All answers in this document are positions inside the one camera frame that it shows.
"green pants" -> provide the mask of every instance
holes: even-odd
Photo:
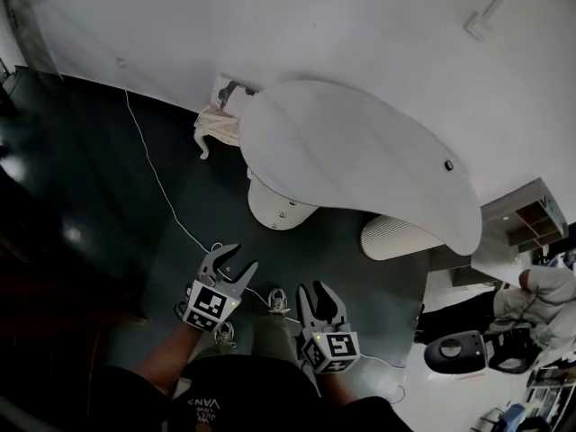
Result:
[[[280,315],[268,315],[258,319],[254,326],[254,342],[252,344],[253,356],[268,356],[285,360],[300,367],[294,339],[288,328],[286,319]],[[236,354],[231,346],[214,346],[204,349],[194,360],[209,356],[229,356]]]

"black pants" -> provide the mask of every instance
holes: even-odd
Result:
[[[483,292],[468,301],[423,313],[418,320],[417,342],[430,344],[438,338],[473,329],[483,333],[494,321],[496,292]]]

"shoe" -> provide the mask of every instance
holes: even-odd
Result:
[[[269,312],[271,314],[284,316],[285,313],[290,311],[290,309],[288,309],[288,298],[282,288],[274,288],[270,294],[268,294],[268,306],[270,307]]]
[[[225,321],[214,333],[214,339],[219,346],[236,347],[234,339],[234,327],[231,323]]]

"person in white shirt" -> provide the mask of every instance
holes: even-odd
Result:
[[[485,292],[474,298],[423,313],[416,342],[430,342],[462,331],[498,335],[529,328],[537,346],[531,366],[544,366],[576,357],[576,276],[568,268],[535,265],[520,274],[520,288]]]

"black sleeve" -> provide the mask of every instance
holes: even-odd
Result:
[[[94,431],[158,432],[170,399],[150,382],[121,368],[103,369],[91,406]]]
[[[412,432],[390,403],[381,397],[368,397],[346,405],[340,410],[338,419],[338,430]]]

